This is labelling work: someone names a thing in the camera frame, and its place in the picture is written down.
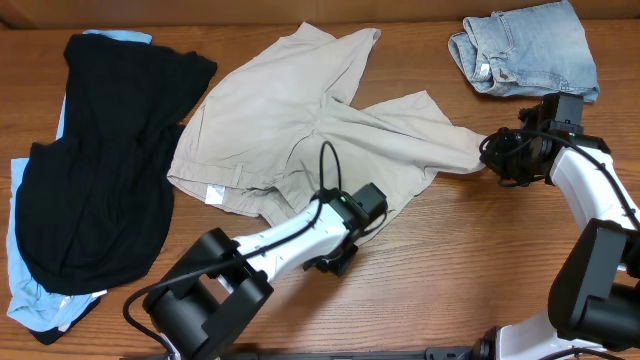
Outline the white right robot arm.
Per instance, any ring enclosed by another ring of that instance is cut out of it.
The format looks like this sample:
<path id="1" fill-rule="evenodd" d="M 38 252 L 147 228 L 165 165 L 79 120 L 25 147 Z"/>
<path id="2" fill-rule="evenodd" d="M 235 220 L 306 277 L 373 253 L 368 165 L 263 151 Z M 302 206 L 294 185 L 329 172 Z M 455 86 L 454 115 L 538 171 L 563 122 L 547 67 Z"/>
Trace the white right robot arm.
<path id="1" fill-rule="evenodd" d="M 639 208 L 624 189 L 606 143 L 575 130 L 507 129 L 479 146 L 503 186 L 536 181 L 557 187 L 580 236 L 554 279 L 547 307 L 487 334 L 477 359 L 616 359 L 639 345 Z"/>

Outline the black garment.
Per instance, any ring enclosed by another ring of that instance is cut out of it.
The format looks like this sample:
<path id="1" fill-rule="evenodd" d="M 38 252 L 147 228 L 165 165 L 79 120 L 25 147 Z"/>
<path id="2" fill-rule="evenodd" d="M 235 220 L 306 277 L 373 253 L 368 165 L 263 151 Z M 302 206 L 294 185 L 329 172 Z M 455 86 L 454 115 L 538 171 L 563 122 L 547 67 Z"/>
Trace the black garment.
<path id="1" fill-rule="evenodd" d="M 18 249 L 46 291 L 108 291 L 145 276 L 168 235 L 167 173 L 184 118 L 216 73 L 148 35 L 73 35 L 61 132 L 35 143 L 17 193 Z"/>

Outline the beige shorts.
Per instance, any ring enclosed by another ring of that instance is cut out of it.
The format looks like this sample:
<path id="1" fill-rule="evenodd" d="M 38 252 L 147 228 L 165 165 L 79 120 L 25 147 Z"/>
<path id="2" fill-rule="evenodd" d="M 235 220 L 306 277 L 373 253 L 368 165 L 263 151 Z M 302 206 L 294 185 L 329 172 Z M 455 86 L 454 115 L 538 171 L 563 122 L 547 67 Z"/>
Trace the beige shorts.
<path id="1" fill-rule="evenodd" d="M 310 24 L 229 73 L 182 133 L 167 177 L 227 212 L 278 225 L 320 187 L 372 183 L 397 216 L 440 172 L 481 168 L 481 136 L 453 125 L 424 91 L 355 109 L 380 37 L 334 37 Z"/>

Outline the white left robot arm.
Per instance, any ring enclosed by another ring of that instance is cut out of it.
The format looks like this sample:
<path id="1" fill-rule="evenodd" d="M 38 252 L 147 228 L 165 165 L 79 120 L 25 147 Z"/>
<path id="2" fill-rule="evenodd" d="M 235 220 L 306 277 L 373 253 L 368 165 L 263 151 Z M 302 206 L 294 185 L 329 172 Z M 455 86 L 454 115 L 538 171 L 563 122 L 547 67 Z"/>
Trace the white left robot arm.
<path id="1" fill-rule="evenodd" d="M 296 268 L 343 275 L 357 240 L 386 210 L 374 184 L 354 194 L 334 188 L 260 233 L 231 239 L 215 228 L 202 235 L 143 301 L 167 358 L 222 355 L 271 296 L 273 282 Z"/>

